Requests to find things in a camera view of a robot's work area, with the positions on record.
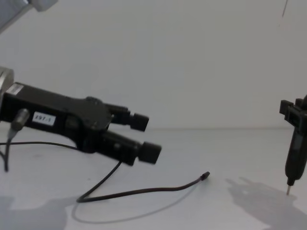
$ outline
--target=white wall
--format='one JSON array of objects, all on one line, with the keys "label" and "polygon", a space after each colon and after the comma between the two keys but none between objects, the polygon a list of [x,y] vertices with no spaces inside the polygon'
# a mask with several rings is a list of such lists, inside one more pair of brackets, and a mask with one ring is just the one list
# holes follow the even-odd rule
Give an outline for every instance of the white wall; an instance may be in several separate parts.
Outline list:
[{"label": "white wall", "polygon": [[96,96],[151,127],[280,127],[307,94],[307,2],[60,0],[0,36],[18,81]]}]

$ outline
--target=white table surface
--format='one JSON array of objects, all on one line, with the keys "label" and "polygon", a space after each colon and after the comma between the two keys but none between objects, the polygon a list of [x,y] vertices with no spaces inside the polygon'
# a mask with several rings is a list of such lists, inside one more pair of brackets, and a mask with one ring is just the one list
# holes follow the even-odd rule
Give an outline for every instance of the white table surface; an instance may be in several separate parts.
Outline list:
[{"label": "white table surface", "polygon": [[[135,195],[76,205],[116,161],[54,146],[11,148],[0,171],[0,230],[306,230],[307,175],[286,196],[284,165],[292,131],[121,131],[163,146],[154,166],[122,165],[95,195],[179,186],[210,171],[207,181],[179,192]],[[30,129],[16,141],[70,143]]]}]

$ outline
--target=screwdriver holder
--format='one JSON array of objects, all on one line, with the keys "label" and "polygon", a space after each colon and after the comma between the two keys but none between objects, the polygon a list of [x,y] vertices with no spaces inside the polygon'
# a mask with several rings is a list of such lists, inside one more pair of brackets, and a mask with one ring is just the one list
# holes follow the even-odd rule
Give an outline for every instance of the screwdriver holder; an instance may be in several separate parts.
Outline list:
[{"label": "screwdriver holder", "polygon": [[279,112],[294,126],[285,166],[287,184],[293,186],[295,180],[302,177],[307,162],[307,96],[304,99],[296,99],[295,103],[282,100]]}]

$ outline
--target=label sticker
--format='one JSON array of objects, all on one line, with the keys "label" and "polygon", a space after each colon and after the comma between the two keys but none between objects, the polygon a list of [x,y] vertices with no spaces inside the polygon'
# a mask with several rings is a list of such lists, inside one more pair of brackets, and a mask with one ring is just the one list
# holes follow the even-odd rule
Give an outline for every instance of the label sticker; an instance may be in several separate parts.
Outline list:
[{"label": "label sticker", "polygon": [[43,114],[40,112],[35,112],[32,121],[47,126],[53,126],[56,121],[56,117],[48,114]]},{"label": "label sticker", "polygon": [[23,89],[23,87],[23,85],[14,83],[6,92],[16,96]]}]

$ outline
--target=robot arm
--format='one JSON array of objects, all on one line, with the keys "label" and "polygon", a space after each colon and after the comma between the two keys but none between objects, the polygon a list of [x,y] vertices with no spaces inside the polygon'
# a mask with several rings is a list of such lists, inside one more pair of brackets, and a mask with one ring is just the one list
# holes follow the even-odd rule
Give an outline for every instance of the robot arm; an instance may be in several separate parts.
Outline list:
[{"label": "robot arm", "polygon": [[42,12],[48,10],[57,1],[58,0],[0,0],[0,34],[32,7]]},{"label": "robot arm", "polygon": [[158,145],[108,130],[115,123],[145,131],[148,117],[93,97],[75,99],[16,83],[11,69],[0,68],[0,121],[13,122],[23,109],[29,113],[24,126],[65,136],[82,152],[102,153],[132,166],[137,157],[155,164],[161,151]]}]

